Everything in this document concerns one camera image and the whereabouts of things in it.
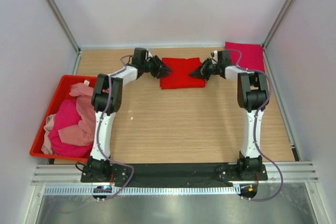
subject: red cloth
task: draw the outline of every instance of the red cloth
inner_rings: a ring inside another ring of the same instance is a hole
[[[205,80],[189,76],[202,63],[199,58],[162,58],[162,62],[173,71],[160,79],[161,89],[204,88]]]
[[[54,128],[49,133],[52,150],[62,156],[84,157],[90,153],[92,144],[87,146],[76,146],[65,144],[59,137],[58,130],[65,127],[77,125],[82,118],[77,112],[75,100],[64,100],[55,115]]]
[[[225,49],[236,49],[242,52],[243,56],[239,62],[242,68],[265,71],[261,45],[225,42]],[[230,56],[232,64],[236,64],[239,59],[239,53],[231,51]]]

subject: pink clothing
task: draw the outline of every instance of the pink clothing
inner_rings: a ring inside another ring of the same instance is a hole
[[[77,146],[92,145],[96,129],[96,114],[91,104],[92,94],[93,88],[84,83],[71,86],[70,95],[77,97],[76,109],[81,120],[76,125],[58,131],[63,143]]]
[[[48,135],[49,135],[49,132],[54,127],[54,121],[55,121],[55,114],[48,116],[46,120],[46,125],[43,127],[43,129],[45,130],[45,133],[44,133],[44,142],[43,142],[41,151],[44,154],[53,154],[53,149],[51,148],[51,141]]]
[[[83,157],[90,153],[92,145],[75,146],[63,143],[59,136],[59,130],[66,127],[77,125],[81,120],[76,109],[75,100],[64,100],[55,115],[54,128],[49,133],[52,150],[62,156]]]

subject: pink towel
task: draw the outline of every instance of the pink towel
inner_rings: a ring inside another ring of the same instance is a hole
[[[71,86],[70,95],[77,97],[76,109],[81,120],[76,125],[59,130],[59,137],[66,144],[91,145],[96,128],[96,114],[91,104],[93,88],[84,83],[76,83]]]
[[[49,133],[52,150],[62,156],[84,157],[90,153],[92,145],[76,146],[63,143],[59,136],[59,130],[66,127],[77,125],[81,120],[76,109],[75,100],[64,100],[55,115],[54,128]]]
[[[225,42],[225,49],[236,49],[242,52],[243,56],[239,62],[242,68],[265,71],[264,54],[261,45]],[[230,55],[232,64],[236,64],[239,59],[239,53],[232,51]]]

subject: red towel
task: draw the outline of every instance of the red towel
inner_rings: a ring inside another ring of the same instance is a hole
[[[205,80],[189,76],[189,73],[202,63],[199,58],[178,59],[162,58],[164,64],[173,71],[169,76],[160,79],[161,89],[204,88]]]
[[[239,62],[242,68],[265,71],[261,45],[225,42],[225,49],[236,49],[242,52],[243,56]],[[239,53],[232,51],[230,52],[230,56],[232,64],[236,64],[239,59]]]

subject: metal floor panel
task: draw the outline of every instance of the metal floor panel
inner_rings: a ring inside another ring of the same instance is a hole
[[[258,198],[271,196],[279,184],[260,184]],[[316,224],[304,183],[285,184],[268,202],[248,202],[237,195],[125,196],[92,202],[91,196],[44,196],[38,224]]]

